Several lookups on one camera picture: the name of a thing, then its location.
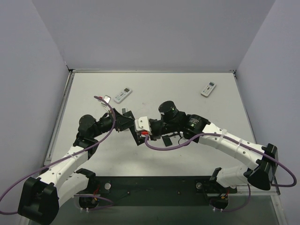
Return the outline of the black remote control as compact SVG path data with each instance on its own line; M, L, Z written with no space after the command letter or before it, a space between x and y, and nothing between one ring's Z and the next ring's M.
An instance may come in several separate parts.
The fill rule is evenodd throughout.
M137 146L144 144L145 138L141 137L136 131L134 127L131 127L130 132Z

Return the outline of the black battery cover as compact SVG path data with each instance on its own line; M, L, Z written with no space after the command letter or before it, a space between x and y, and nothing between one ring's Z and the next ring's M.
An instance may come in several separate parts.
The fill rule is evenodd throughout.
M163 136L162 140L166 147L172 146L172 144L173 144L169 136Z

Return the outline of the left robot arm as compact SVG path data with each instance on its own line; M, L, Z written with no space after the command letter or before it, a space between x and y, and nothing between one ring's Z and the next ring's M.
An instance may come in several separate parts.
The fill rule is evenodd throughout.
M80 166L96 152L96 137L109 135L114 129L124 131L134 126L131 111L124 114L111 109L96 120L87 114L80 118L75 142L65 156L50 163L36 178L30 176L23 185L17 213L41 225L49 225L60 207L80 191L90 193L96 188L94 173Z

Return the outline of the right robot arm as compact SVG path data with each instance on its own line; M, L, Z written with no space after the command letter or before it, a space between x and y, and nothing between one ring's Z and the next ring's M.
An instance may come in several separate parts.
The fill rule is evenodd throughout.
M241 166L215 169L213 181L225 188L250 184L260 190L270 190L277 170L275 145L263 146L236 137L208 119L179 111L173 101L162 103L158 111L159 120L149 119L151 140L175 133L186 140L213 147L242 163Z

